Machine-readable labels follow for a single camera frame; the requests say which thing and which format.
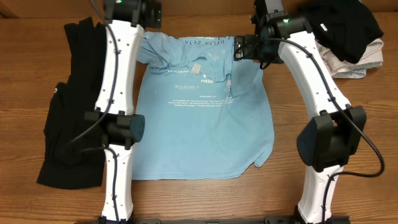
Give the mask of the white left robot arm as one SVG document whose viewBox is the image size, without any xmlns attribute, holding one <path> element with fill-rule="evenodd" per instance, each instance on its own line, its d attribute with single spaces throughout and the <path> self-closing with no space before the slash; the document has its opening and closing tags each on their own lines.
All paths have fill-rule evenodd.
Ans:
<svg viewBox="0 0 398 224">
<path fill-rule="evenodd" d="M 132 223 L 133 152 L 141 141 L 145 118 L 135 114 L 133 102 L 137 53 L 147 27 L 160 28 L 159 1 L 105 1 L 97 13 L 106 26 L 103 80 L 93 111 L 85 119 L 100 128 L 106 164 L 105 202 L 98 223 Z"/>
</svg>

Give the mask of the light blue t-shirt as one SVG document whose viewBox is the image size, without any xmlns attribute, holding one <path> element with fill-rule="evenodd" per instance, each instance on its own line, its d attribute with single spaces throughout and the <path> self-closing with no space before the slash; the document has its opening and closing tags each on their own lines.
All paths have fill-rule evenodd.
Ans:
<svg viewBox="0 0 398 224">
<path fill-rule="evenodd" d="M 234 37 L 146 32 L 136 112 L 146 119 L 135 180 L 230 179 L 262 166 L 274 145 L 263 72 L 235 61 Z"/>
</svg>

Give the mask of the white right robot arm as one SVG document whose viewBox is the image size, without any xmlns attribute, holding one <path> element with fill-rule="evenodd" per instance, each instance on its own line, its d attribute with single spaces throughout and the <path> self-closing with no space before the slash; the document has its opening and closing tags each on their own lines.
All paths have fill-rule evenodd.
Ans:
<svg viewBox="0 0 398 224">
<path fill-rule="evenodd" d="M 292 216 L 266 217 L 265 223 L 349 223 L 331 214 L 338 176 L 359 145 L 366 113 L 340 92 L 318 52 L 309 21 L 289 16 L 280 1 L 254 1 L 253 35 L 235 38 L 234 60 L 257 60 L 289 68 L 304 100 L 308 123 L 297 137 L 306 165 L 302 197 Z"/>
</svg>

